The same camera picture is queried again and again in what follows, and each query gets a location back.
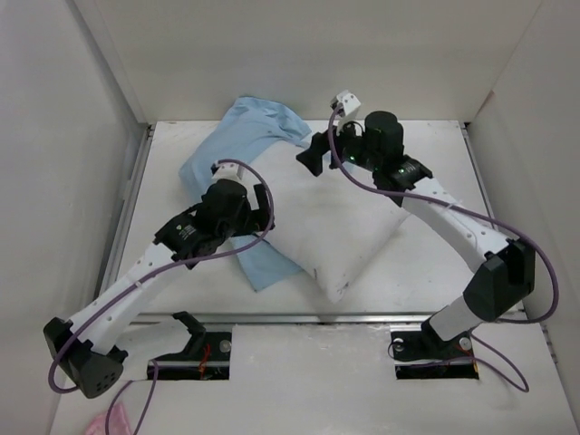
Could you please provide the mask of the light blue pillowcase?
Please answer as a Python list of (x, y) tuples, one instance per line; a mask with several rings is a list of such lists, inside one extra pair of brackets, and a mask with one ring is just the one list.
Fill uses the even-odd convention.
[[(198, 201), (211, 184), (210, 166), (217, 160), (252, 163), (279, 140), (301, 145), (311, 134), (308, 124), (277, 101), (239, 97), (221, 122), (179, 169), (179, 178), (191, 199)], [(237, 255), (252, 288), (259, 292), (301, 271), (301, 267), (261, 242)]]

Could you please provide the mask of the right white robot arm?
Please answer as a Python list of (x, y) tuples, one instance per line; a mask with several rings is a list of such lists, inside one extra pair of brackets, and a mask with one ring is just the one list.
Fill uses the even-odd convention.
[(462, 294), (425, 320), (420, 330), (392, 334), (393, 357), (410, 363), (471, 356), (471, 331), (497, 321), (533, 290), (536, 249), (523, 238), (484, 227), (482, 218), (471, 211), (460, 212), (432, 171), (405, 153), (404, 130), (393, 113), (373, 111), (356, 129), (361, 103), (353, 93), (338, 93), (330, 107), (327, 130), (312, 137), (297, 161), (314, 176), (323, 172), (324, 155), (330, 157), (332, 169), (351, 163), (370, 171), (370, 190), (427, 224), (473, 274)]

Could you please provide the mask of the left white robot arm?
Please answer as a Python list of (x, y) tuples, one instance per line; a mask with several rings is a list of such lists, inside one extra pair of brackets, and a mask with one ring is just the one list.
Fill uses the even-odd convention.
[(158, 355), (189, 360), (201, 353), (205, 329), (187, 312), (140, 331), (128, 327), (177, 278), (202, 262), (254, 247), (274, 228), (273, 195), (255, 169), (223, 159), (211, 171), (214, 180), (200, 202), (172, 217), (125, 275), (69, 319), (54, 317), (45, 325), (53, 392), (81, 391), (94, 399), (124, 370)]

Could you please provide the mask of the white pillow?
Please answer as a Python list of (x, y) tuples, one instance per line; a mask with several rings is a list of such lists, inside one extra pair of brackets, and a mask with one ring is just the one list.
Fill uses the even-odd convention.
[(311, 276), (336, 303), (388, 243), (408, 212), (355, 186), (336, 169), (313, 176), (279, 140), (249, 165), (269, 186), (275, 228), (265, 241)]

